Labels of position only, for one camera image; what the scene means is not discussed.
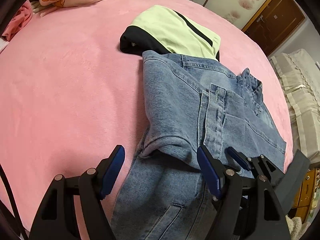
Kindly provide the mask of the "blue denim jacket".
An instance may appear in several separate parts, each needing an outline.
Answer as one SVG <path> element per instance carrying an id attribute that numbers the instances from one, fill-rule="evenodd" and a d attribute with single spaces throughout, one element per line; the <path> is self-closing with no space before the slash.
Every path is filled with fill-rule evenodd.
<path id="1" fill-rule="evenodd" d="M 278 168 L 285 141 L 249 69 L 236 75 L 216 60 L 145 51 L 143 88 L 149 126 L 117 196 L 111 226 L 117 239 L 204 239 L 215 216 L 196 151 L 243 177 L 225 154 L 264 155 Z"/>

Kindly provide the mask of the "wooden drawer cabinet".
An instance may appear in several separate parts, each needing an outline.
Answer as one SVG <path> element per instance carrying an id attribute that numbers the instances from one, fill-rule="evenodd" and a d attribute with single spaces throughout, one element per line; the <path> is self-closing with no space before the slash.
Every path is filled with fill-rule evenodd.
<path id="1" fill-rule="evenodd" d="M 308 170 L 298 189 L 291 210 L 290 218 L 299 217 L 302 223 L 315 217 L 319 202 L 319 168 Z"/>

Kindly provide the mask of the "white fluffy cloth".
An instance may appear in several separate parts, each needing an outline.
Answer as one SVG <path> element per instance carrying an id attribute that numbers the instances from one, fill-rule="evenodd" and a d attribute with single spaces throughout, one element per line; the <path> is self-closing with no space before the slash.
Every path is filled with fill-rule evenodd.
<path id="1" fill-rule="evenodd" d="M 310 226 L 309 223 L 302 223 L 300 217 L 290 218 L 289 216 L 286 216 L 285 218 L 292 240 L 299 240 Z"/>

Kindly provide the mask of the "beige lace-covered furniture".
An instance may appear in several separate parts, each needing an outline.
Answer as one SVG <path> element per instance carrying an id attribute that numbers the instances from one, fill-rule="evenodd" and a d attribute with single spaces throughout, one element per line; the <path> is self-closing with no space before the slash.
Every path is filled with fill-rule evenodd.
<path id="1" fill-rule="evenodd" d="M 319 65 L 305 49 L 270 58 L 289 109 L 293 150 L 319 163 Z"/>

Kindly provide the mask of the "pink bed blanket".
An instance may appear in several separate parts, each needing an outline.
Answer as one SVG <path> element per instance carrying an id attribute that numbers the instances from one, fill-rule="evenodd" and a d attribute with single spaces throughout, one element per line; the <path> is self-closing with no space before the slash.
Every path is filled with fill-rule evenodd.
<path id="1" fill-rule="evenodd" d="M 217 33 L 221 63 L 235 74 L 248 68 L 263 83 L 291 163 L 289 110 L 278 78 L 260 47 L 219 15 L 189 0 L 103 0 L 35 14 L 1 52 L 1 166 L 26 229 L 55 175 L 79 176 L 121 144 L 125 163 L 103 200 L 112 215 L 148 125 L 142 59 L 122 53 L 119 39 L 156 4 Z"/>

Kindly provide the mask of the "dark wooden door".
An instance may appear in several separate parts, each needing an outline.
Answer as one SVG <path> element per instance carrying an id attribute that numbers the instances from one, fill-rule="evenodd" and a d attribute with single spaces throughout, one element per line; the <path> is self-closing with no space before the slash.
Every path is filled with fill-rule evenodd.
<path id="1" fill-rule="evenodd" d="M 264 52 L 274 52 L 305 20 L 294 0 L 270 0 L 242 31 Z"/>

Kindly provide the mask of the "green and black folded garment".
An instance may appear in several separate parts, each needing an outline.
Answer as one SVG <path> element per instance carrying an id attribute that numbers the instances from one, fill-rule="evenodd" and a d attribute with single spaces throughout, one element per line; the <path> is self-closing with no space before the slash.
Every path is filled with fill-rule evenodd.
<path id="1" fill-rule="evenodd" d="M 215 32 L 177 11 L 154 5 L 139 14 L 120 37 L 120 50 L 141 56 L 147 50 L 158 54 L 183 54 L 220 60 L 221 38 Z"/>

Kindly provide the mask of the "pink crumpled cloth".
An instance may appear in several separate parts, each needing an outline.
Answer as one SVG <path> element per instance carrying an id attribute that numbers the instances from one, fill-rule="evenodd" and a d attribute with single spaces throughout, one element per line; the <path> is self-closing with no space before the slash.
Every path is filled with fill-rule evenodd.
<path id="1" fill-rule="evenodd" d="M 31 3 L 29 0 L 26 0 L 13 16 L 1 37 L 6 41 L 11 41 L 12 38 L 29 23 L 32 16 L 33 10 Z"/>

